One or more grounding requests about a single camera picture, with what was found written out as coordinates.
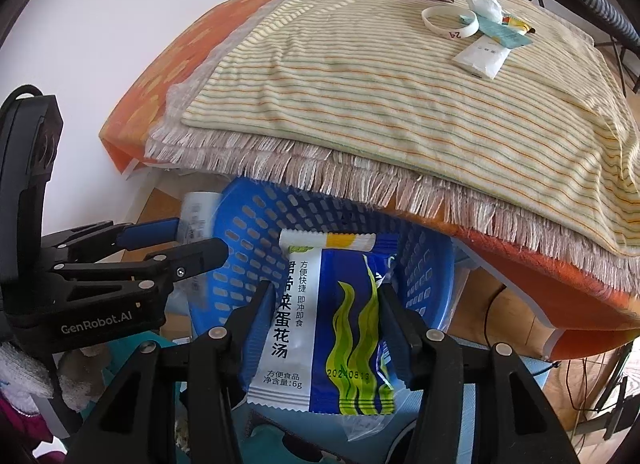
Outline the long white colourful packet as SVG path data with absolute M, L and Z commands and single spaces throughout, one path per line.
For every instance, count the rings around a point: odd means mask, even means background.
M 493 80 L 514 49 L 506 49 L 479 33 L 480 38 L 458 53 L 452 63 L 476 77 Z

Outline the blue plastic basket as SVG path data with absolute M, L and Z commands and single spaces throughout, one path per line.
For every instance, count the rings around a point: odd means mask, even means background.
M 228 258 L 186 287 L 195 334 L 226 323 L 248 305 L 262 281 L 278 302 L 296 312 L 296 335 L 319 326 L 323 309 L 335 310 L 340 291 L 321 282 L 342 281 L 356 300 L 350 327 L 383 282 L 401 304 L 431 328 L 447 329 L 454 306 L 451 239 L 361 205 L 270 183 L 237 179 L 223 192 L 191 192 L 181 208 L 183 239 L 220 239 Z

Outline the teal sachet packet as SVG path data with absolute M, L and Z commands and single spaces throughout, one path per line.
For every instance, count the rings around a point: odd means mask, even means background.
M 503 16 L 500 23 L 488 20 L 488 18 L 480 14 L 476 14 L 475 18 L 478 23 L 478 30 L 506 49 L 513 50 L 533 43 L 528 34 L 534 32 L 535 29 L 524 20 L 512 15 Z

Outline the white rubber wristband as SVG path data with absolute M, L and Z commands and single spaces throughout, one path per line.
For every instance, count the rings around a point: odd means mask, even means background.
M 466 39 L 480 31 L 476 14 L 458 6 L 429 6 L 421 12 L 425 28 L 436 36 L 451 40 Z

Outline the striped yellow towel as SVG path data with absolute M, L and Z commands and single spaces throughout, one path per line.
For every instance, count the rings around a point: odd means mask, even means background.
M 525 0 L 534 28 L 491 80 L 457 66 L 422 0 L 283 0 L 183 111 L 426 173 L 536 213 L 620 256 L 639 251 L 639 131 L 602 54 Z

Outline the striped pillow on chair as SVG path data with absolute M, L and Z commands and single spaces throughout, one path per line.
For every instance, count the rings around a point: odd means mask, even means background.
M 639 48 L 639 34 L 630 20 L 608 0 L 576 0 L 582 7 L 582 18 L 589 20 L 628 49 Z

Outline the fringed beige blanket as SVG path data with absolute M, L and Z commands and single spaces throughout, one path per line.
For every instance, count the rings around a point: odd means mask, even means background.
M 230 0 L 171 83 L 145 153 L 291 185 L 492 237 L 567 263 L 601 291 L 639 288 L 639 129 L 575 25 L 499 0 L 534 28 L 494 79 L 423 0 Z

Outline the blue seaweed soup packet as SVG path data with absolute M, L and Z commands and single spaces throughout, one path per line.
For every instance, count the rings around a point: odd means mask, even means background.
M 397 235 L 284 230 L 279 246 L 288 275 L 248 402 L 304 413 L 394 413 L 378 289 L 393 276 Z

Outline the orange floral bed sheet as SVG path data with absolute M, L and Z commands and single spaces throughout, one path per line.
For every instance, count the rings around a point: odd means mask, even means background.
M 549 328 L 524 349 L 555 359 L 609 351 L 639 336 L 639 266 L 576 234 L 454 182 L 296 141 L 198 129 L 180 150 L 151 132 L 208 68 L 283 0 L 228 0 L 186 28 L 145 69 L 103 125 L 119 170 L 155 168 L 245 177 L 345 198 L 456 239 Z

